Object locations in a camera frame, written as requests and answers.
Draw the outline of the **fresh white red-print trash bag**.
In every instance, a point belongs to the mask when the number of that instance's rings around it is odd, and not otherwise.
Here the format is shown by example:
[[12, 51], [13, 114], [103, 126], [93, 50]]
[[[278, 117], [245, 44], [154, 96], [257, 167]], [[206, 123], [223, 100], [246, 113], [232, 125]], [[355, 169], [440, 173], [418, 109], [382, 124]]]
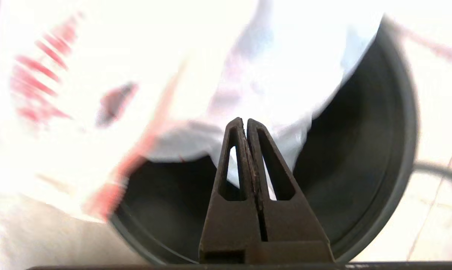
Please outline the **fresh white red-print trash bag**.
[[263, 123], [293, 168], [382, 0], [0, 0], [0, 183], [104, 222], [149, 159]]

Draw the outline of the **black trash bin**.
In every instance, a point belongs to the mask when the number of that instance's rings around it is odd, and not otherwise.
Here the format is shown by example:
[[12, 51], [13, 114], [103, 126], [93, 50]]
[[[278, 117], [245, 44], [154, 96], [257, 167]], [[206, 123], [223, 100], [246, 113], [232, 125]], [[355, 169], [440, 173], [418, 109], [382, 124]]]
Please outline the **black trash bin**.
[[[382, 19], [356, 71], [313, 120], [293, 168], [337, 261], [357, 256], [396, 210], [413, 169], [417, 129], [416, 93]], [[209, 156], [147, 161], [110, 223], [148, 263], [195, 264], [215, 174]]]

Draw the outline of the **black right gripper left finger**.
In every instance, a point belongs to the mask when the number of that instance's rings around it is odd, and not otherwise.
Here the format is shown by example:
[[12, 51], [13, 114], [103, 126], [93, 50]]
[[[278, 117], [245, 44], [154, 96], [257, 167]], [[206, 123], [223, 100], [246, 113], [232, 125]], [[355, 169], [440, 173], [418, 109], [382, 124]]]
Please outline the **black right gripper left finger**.
[[[246, 134], [252, 130], [252, 123], [250, 118], [244, 125], [238, 117], [226, 126], [199, 245], [200, 263], [267, 263], [259, 166]], [[236, 149], [239, 177], [239, 194], [233, 199], [224, 193], [231, 148]]]

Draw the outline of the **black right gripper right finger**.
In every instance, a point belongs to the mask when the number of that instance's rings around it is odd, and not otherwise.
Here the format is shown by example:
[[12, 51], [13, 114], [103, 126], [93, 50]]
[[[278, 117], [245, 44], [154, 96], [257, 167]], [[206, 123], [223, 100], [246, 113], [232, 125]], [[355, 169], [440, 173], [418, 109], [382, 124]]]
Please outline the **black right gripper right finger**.
[[248, 120], [260, 241], [250, 263], [333, 263], [329, 240], [267, 128]]

